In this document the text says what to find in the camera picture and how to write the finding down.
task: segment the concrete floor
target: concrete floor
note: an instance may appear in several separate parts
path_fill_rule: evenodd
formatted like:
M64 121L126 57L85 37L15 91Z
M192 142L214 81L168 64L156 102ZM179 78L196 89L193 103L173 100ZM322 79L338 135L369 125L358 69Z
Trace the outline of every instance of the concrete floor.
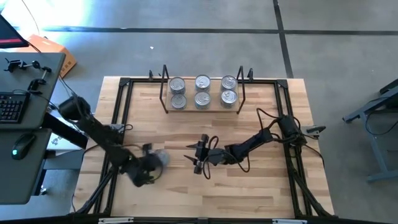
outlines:
M25 0L40 26L276 29L272 0ZM397 30L394 0L279 0L285 29ZM3 11L13 25L31 26L11 1ZM287 76L278 34L154 34L42 32L78 60L66 82L95 109L105 75L147 75L167 64L172 75L235 74L240 65L255 77ZM397 78L398 36L286 35L294 78L304 78L313 119L326 125L320 138L335 213L343 218L398 223L398 179L368 184L379 171L361 123L341 117L376 98ZM52 101L67 94L57 86ZM0 207L0 219L69 212L77 173L51 172L51 194L27 205Z

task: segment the black desk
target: black desk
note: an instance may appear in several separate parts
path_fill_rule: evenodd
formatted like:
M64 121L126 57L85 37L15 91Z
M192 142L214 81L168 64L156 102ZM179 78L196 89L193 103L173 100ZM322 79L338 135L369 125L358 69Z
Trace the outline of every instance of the black desk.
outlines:
M44 153L51 136L50 129L34 131L36 139L25 158L11 158L14 142L27 131L0 131L0 204L26 204L32 195Z
M58 74L60 73L63 61L65 60L65 54L0 53L0 90L26 91L30 81L35 78L41 78L44 71L30 67L26 70L15 69L12 73L5 72L4 69L7 68L7 62L5 58L8 60L21 59L28 64L36 60L42 67L46 66L51 68L52 72L48 73L45 78L47 83L39 87L39 90L42 92L41 96L48 100L51 99L52 92L54 91L55 84L58 80ZM36 129L41 127L47 105L48 102L45 99L39 96L31 95L22 122L20 124L0 124L0 129Z
M29 67L26 70L15 69L12 73L4 71L7 68L8 60L23 60L27 64L36 60L42 67L46 66L52 69L48 73L45 80L46 84L39 86L42 92L41 97L31 95L26 111L20 124L0 124L0 130L10 129L37 129L50 128L53 133L69 140L77 146L84 148L87 144L87 138L63 124L57 118L46 113L48 100L51 99L52 93L57 83L58 76L65 60L64 53L0 53L0 91L27 90L30 82L35 78L41 78L44 71Z
M41 96L50 100L65 60L63 53L0 53L0 91L27 90L29 83L35 78L41 78L44 71L29 67L26 70L15 69L6 72L5 60L23 60L30 64L36 60L42 67L52 69L45 80L46 84L39 86ZM86 147L87 137L70 128L47 112L48 101L42 97L31 95L24 117L20 124L0 124L0 204L24 204L31 195L38 195L37 186L43 182L46 168L45 153L51 132L69 140L77 146ZM22 134L34 130L37 133L34 146L28 156L21 161L11 158L12 146Z

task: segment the orange box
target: orange box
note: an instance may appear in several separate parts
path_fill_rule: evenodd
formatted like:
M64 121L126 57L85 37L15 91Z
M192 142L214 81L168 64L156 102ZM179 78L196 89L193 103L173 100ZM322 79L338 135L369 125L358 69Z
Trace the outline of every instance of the orange box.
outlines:
M27 41L29 41L33 46L37 47L41 52L48 52L48 53L58 53L62 52L67 55L65 57L65 61L63 63L60 76L63 78L67 73L76 65L77 61L74 56L66 49L64 46L57 44L51 40L48 40L44 37L32 34ZM29 47L21 47L17 48L16 52L36 52L36 50L29 46Z

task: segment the wooden table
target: wooden table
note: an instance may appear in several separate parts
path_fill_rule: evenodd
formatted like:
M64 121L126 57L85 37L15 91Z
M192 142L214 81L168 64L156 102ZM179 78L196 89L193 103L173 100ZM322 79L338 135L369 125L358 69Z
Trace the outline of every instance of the wooden table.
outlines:
M103 124L111 122L119 79L120 77L104 78L95 112L95 117ZM302 125L312 125L304 81L288 79L288 83L294 115ZM246 85L246 102L239 115L173 112L166 114L159 101L159 88L159 83L134 84L127 122L132 124L134 129L126 132L124 143L152 142L154 149L167 150L170 154L170 164L155 184L141 188L133 186L126 175L119 175L112 216L294 217L281 144L272 142L252 151L249 173L242 172L238 165L211 166L211 180L194 174L192 162L183 157L183 155L194 155L195 151L185 146L199 141L203 133L209 136L218 135L219 146L240 143L256 134L260 129L256 115L257 107L277 115L272 85ZM264 124L271 122L271 119L265 115L262 116L262 120ZM277 125L274 125L272 131L279 133ZM308 145L318 150L316 140L308 139ZM77 209L84 204L98 185L103 157L104 151L100 148L85 155L75 191L74 204ZM333 213L322 160L305 147L302 159L309 189L325 210ZM243 167L247 167L246 160L243 162ZM301 191L297 192L300 208L304 212ZM107 193L108 189L104 193L103 207Z

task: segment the metal can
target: metal can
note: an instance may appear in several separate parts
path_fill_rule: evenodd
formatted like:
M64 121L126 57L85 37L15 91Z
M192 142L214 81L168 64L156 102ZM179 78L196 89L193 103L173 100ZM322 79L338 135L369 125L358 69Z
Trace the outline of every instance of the metal can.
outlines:
M200 91L195 95L195 106L199 110L204 110L210 106L210 95L205 91Z
M185 93L185 81L180 77L174 77L170 81L170 89L175 94L184 94Z
M208 91L210 89L210 77L207 75L198 75L195 79L195 89L197 91Z
M184 110L187 106L187 99L182 94L176 94L172 97L172 107L176 110Z
M238 99L237 94L232 90L226 90L221 94L221 105L224 108L232 108Z
M224 76L221 79L221 91L235 90L238 81L231 75Z

